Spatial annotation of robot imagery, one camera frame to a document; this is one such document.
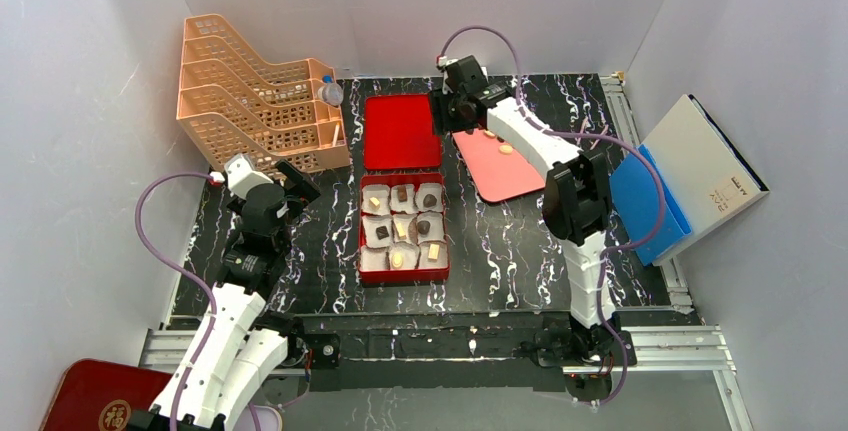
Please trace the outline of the white rectangular chocolate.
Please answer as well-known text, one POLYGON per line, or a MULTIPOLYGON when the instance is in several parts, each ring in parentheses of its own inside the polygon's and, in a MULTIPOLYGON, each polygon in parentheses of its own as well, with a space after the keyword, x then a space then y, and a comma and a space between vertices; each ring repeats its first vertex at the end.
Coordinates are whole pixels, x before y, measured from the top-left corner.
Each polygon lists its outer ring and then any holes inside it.
POLYGON ((437 243, 432 243, 428 247, 427 258, 430 261, 436 261, 440 256, 441 246, 437 243))

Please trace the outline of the red chocolate box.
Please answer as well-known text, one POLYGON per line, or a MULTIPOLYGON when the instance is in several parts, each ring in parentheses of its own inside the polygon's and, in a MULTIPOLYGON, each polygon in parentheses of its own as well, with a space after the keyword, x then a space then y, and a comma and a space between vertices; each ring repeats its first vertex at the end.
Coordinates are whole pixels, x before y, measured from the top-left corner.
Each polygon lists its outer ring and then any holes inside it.
POLYGON ((438 173, 368 174, 361 180, 360 187, 360 230, 358 272, 366 285, 412 284, 425 281, 444 281, 450 272, 450 248, 446 227, 446 200, 444 180, 438 173), (406 202, 398 200, 397 193, 405 188, 406 202), (423 199, 433 194, 438 203, 426 208, 423 199), (381 202, 379 209, 370 202, 372 197, 381 202), (428 235, 419 235, 418 220, 431 223, 428 235), (398 236, 397 223, 407 225, 407 237, 398 236), (389 237, 379 239, 376 229, 385 226, 389 237), (441 246, 436 261, 427 258, 432 243, 441 246), (392 254, 403 256, 403 265, 393 268, 392 254))

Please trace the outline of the white block chocolate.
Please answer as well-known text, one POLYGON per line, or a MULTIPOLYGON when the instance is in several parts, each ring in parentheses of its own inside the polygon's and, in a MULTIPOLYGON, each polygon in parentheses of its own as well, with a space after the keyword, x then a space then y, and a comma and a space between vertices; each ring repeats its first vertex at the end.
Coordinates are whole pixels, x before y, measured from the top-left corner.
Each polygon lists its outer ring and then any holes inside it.
POLYGON ((407 227, 406 224, 401 223, 401 222, 397 223, 398 236, 401 239, 405 239, 407 237, 407 229, 408 229, 408 227, 407 227))

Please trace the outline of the pink plastic tray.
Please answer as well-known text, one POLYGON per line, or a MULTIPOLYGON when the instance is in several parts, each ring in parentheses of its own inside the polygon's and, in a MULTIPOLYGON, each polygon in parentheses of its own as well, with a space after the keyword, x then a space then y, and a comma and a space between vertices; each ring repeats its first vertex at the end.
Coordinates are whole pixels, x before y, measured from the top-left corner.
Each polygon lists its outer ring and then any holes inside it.
POLYGON ((507 143, 486 137, 484 131, 452 135, 480 198, 498 203, 542 190, 544 178, 527 160, 514 148, 510 155, 501 154, 499 146, 507 143))

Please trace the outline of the red tin lid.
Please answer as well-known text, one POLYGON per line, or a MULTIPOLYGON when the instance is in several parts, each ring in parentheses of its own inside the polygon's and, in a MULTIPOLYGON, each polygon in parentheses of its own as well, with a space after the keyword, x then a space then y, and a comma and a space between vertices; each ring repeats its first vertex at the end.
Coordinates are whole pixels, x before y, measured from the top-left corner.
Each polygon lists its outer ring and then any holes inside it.
POLYGON ((364 166, 368 171, 441 166, 442 142, 433 131, 426 94, 369 97, 363 123, 364 166))

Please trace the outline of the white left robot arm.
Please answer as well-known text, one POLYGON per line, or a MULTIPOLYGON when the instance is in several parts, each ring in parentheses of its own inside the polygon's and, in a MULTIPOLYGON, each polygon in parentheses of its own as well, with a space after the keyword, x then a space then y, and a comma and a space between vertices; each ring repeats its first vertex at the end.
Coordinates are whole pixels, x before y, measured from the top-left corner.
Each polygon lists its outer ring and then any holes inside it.
POLYGON ((259 171, 246 154, 201 179, 223 184, 229 210, 240 219, 224 251, 220 273, 208 284, 164 256, 145 234, 143 206, 161 177, 143 191, 134 226, 142 245, 160 262, 194 282, 208 307, 171 379, 146 410, 128 418, 130 430, 231 430, 270 372, 303 338, 301 324, 264 309, 292 247, 291 230, 319 189, 292 163, 275 163, 279 177, 259 171))

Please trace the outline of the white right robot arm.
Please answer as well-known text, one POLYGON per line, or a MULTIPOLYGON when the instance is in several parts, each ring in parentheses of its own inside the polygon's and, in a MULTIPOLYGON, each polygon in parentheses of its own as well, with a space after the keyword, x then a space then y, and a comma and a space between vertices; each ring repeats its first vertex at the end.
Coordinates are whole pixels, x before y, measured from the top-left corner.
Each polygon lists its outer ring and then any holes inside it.
POLYGON ((435 133, 490 131, 544 178, 542 217, 561 242, 570 285, 568 353, 584 362, 605 359, 619 326, 603 269, 612 208, 604 155, 558 136, 514 88, 489 81, 474 57, 440 57, 436 67, 443 83, 428 94, 435 133))

